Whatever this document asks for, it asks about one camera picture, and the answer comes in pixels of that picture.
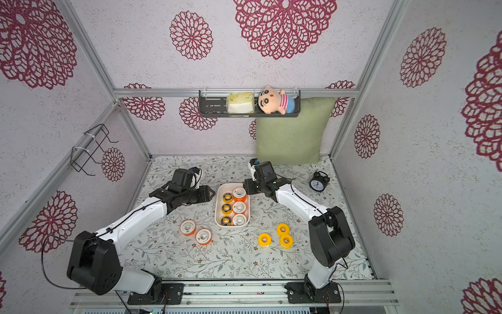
table surface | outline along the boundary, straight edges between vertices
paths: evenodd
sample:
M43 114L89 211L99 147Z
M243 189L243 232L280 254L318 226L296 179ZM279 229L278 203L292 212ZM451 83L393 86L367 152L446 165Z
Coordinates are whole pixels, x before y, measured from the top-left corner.
M148 193L169 181L177 168L201 168L204 171L201 184L209 185L215 191L223 183L243 182L250 177L247 163L251 158L157 157L152 163L137 205L148 197ZM373 279L328 157L322 157L317 164L276 165L274 170L279 175L295 179L293 184L306 196L325 206L338 206L344 211L356 246L346 258L348 269L338 266L332 278ZM326 172L331 179L321 193L309 187L310 178L316 170ZM145 269L164 278L303 279L315 259L310 249L307 224L288 208L263 194L252 195L250 201L250 222L239 231L216 225L215 199L207 203L180 206L136 236L122 251L120 261L122 265ZM186 219L195 221L197 229L210 229L213 234L212 243L201 246L195 241L195 235L181 235L180 224ZM286 223L291 228L290 235L294 240L291 249L283 249L279 245L276 234L279 223ZM272 236L270 247L261 248L258 245L258 235L261 233Z

wall shelf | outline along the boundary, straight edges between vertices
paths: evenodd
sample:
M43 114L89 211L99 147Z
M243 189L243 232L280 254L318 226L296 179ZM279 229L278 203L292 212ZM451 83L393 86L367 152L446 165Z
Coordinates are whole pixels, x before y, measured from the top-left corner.
M226 110L226 97L204 97L199 91L199 110L204 118L294 118L300 113L301 91L295 99L295 110L290 114L282 115L279 112L266 114L258 107L258 97L255 97L255 112L252 114L229 114Z

plastic container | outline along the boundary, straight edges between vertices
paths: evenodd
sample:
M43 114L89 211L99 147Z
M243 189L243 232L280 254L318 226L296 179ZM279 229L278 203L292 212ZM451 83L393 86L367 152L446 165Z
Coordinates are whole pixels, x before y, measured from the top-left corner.
M246 208L247 208L246 211L244 212L244 216L246 216L246 218L247 218L247 221L244 225L242 225L242 226L222 226L220 224L220 221L223 218L223 216L229 216L230 218L233 218L233 216L235 216L235 213L232 213L230 215L224 215L221 212L221 207L225 204L223 202L223 194L228 193L228 192L231 193L233 191L233 189L235 189L236 187L239 187L239 186L243 187L242 183L224 183L218 188L218 192L216 193L216 207L214 209L214 222L220 228L239 230L239 229L243 229L243 228L247 227L247 225L249 224L249 221L251 219L251 214L250 214L251 208L249 208L249 197L247 197L246 200L244 201L244 204L246 204Z

tissue box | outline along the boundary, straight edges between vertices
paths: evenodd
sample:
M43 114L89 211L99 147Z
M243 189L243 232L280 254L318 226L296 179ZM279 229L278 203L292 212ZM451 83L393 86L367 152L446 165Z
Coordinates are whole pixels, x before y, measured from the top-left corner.
M238 92L226 98L226 110L229 114L252 114L255 108L255 98L251 92Z

black alarm clock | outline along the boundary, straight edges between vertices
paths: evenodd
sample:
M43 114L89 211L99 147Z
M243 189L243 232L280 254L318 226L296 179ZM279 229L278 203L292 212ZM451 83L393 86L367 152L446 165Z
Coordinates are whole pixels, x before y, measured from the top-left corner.
M316 192L322 192L329 182L329 177L326 172L316 171L310 179L310 187Z

